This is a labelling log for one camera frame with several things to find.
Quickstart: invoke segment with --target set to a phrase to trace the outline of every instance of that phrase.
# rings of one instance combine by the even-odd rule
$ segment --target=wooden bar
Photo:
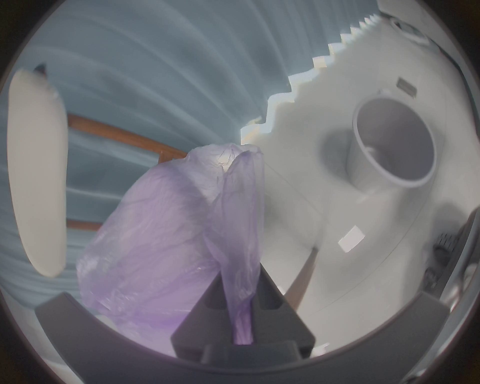
[[[101,226],[102,226],[102,223],[93,223],[89,221],[78,221],[78,220],[67,219],[67,228],[79,229],[80,231],[97,232]]]
[[[114,127],[112,125],[104,124],[99,121],[90,120],[81,116],[68,114],[69,127],[89,133],[92,135],[104,137],[106,139],[115,140],[120,143],[132,145],[137,148],[145,149],[147,151],[155,152],[159,154],[158,162],[163,163],[172,159],[184,158],[187,154],[179,149],[171,146],[156,142],[137,135],[132,132],[125,131],[121,128]]]

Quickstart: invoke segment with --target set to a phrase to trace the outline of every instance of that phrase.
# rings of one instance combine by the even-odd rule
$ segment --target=plastic bag
[[[247,228],[254,221],[257,226]],[[258,148],[196,148],[185,159],[151,168],[127,191],[77,262],[82,301],[123,335],[174,356],[171,334],[221,266],[240,336],[235,340],[244,342],[251,330],[238,319],[250,319],[262,230]]]

